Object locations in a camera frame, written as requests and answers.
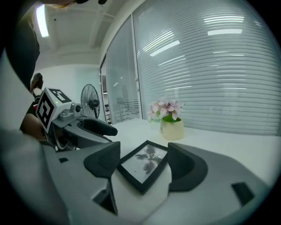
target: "picture frame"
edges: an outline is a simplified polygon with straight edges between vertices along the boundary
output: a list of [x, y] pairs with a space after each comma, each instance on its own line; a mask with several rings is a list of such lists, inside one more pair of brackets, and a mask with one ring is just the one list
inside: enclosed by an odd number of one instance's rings
[[145, 141], [124, 156], [117, 170], [142, 195], [157, 180], [168, 163], [168, 148]]

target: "electric fan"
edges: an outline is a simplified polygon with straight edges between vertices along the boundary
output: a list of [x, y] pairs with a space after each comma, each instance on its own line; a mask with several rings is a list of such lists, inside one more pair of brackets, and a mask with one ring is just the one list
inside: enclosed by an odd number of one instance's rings
[[87, 84], [82, 90], [81, 107], [85, 116], [98, 118], [100, 115], [100, 99], [97, 90], [91, 84]]

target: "flower pot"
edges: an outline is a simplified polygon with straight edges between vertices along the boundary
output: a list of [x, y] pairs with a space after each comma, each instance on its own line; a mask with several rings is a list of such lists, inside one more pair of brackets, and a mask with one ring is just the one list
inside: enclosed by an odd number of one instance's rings
[[184, 138], [184, 123], [182, 120], [177, 122], [160, 122], [160, 134], [167, 140], [179, 140]]

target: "ceiling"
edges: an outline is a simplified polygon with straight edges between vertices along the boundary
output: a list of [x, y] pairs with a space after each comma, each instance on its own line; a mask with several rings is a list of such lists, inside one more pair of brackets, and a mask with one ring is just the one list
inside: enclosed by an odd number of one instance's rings
[[47, 6], [48, 37], [41, 36], [37, 19], [34, 18], [40, 52], [54, 53], [62, 47], [73, 45], [83, 45], [89, 50], [100, 48], [109, 26], [127, 1], [108, 0], [104, 5], [99, 5], [97, 0], [89, 0], [63, 9]]

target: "white table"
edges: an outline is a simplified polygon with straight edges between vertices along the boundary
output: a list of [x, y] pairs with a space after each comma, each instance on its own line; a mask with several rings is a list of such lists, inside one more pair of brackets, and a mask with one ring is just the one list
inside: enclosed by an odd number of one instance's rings
[[[121, 158], [146, 140], [168, 146], [168, 141], [159, 133], [159, 123], [133, 119], [115, 124], [118, 134], [108, 136], [113, 142], [121, 142]], [[229, 134], [185, 128], [185, 138], [173, 141], [204, 150], [230, 156], [269, 186], [273, 186], [280, 172], [281, 137]], [[140, 222], [148, 217], [168, 194], [171, 169], [167, 165], [153, 186], [141, 195], [116, 170], [112, 176], [113, 192], [120, 217]]]

